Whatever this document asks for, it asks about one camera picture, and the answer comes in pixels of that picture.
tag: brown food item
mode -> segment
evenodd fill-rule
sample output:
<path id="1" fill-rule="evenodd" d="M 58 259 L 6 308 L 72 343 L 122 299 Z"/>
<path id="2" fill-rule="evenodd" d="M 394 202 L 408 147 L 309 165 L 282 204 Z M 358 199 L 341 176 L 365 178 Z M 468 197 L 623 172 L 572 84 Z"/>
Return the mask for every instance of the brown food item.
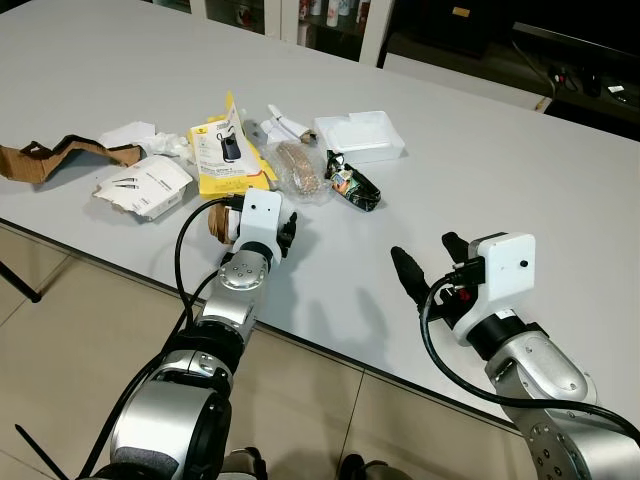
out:
<path id="1" fill-rule="evenodd" d="M 302 148 L 289 143 L 281 143 L 276 148 L 276 152 L 283 160 L 283 165 L 291 170 L 293 180 L 300 193 L 310 194 L 320 188 L 320 180 Z"/>
<path id="2" fill-rule="evenodd" d="M 74 150 L 86 150 L 130 167 L 140 160 L 142 149 L 137 145 L 105 148 L 95 140 L 67 135 L 53 149 L 31 142 L 21 150 L 0 145 L 0 175 L 9 180 L 44 183 L 51 172 Z"/>

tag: yellow package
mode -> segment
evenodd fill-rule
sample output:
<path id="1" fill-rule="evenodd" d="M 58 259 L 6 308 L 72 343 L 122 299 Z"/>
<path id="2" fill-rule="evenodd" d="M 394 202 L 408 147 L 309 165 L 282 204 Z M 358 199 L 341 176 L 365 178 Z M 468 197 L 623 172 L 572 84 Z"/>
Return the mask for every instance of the yellow package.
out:
<path id="1" fill-rule="evenodd" d="M 218 198 L 245 193 L 249 187 L 269 190 L 268 179 L 275 180 L 276 176 L 244 136 L 231 92 L 227 93 L 225 112 L 189 131 L 200 195 Z"/>

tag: table leg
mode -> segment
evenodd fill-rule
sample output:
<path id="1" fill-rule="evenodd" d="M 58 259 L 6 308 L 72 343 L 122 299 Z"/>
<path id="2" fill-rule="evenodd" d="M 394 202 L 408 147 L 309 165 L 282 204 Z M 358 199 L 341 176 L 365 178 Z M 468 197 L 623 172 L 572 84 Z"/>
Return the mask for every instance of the table leg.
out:
<path id="1" fill-rule="evenodd" d="M 20 277 L 13 273 L 9 267 L 2 262 L 0 262 L 0 277 L 6 279 L 11 285 L 20 290 L 20 292 L 33 303 L 37 303 L 42 299 L 42 296 L 38 292 L 24 283 Z"/>

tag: white table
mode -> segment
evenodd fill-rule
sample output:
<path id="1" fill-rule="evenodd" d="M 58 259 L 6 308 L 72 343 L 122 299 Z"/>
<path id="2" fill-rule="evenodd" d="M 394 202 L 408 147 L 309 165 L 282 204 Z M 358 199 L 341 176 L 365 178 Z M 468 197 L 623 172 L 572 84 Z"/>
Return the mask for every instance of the white table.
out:
<path id="1" fill-rule="evenodd" d="M 257 119 L 267 103 L 306 123 L 385 110 L 408 156 L 362 167 L 383 202 L 371 213 L 338 197 L 303 207 L 262 321 L 504 419 L 431 364 L 389 249 L 403 246 L 433 281 L 452 263 L 443 233 L 531 232 L 537 286 L 521 316 L 591 372 L 606 407 L 640 426 L 638 143 L 135 0 L 33 1 L 0 16 L 0 45 L 9 146 L 97 138 L 133 120 L 183 133 L 220 113 L 227 89 Z M 42 186 L 0 178 L 0 218 L 174 287 L 174 241 L 201 203 L 195 186 L 180 209 L 139 223 L 91 197 L 117 168 L 81 157 Z M 201 218 L 184 245 L 188 290 L 222 254 Z M 432 328 L 452 368 L 490 388 L 476 353 L 442 322 Z"/>

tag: plastic bag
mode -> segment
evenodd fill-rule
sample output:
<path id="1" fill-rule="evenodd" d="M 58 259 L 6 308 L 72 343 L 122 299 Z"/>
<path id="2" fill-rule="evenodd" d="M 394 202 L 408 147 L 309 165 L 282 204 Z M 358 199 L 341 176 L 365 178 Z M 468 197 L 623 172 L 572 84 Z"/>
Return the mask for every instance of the plastic bag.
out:
<path id="1" fill-rule="evenodd" d="M 260 153 L 278 180 L 276 188 L 294 201 L 321 204 L 329 199 L 327 161 L 318 148 L 298 141 L 270 143 Z"/>

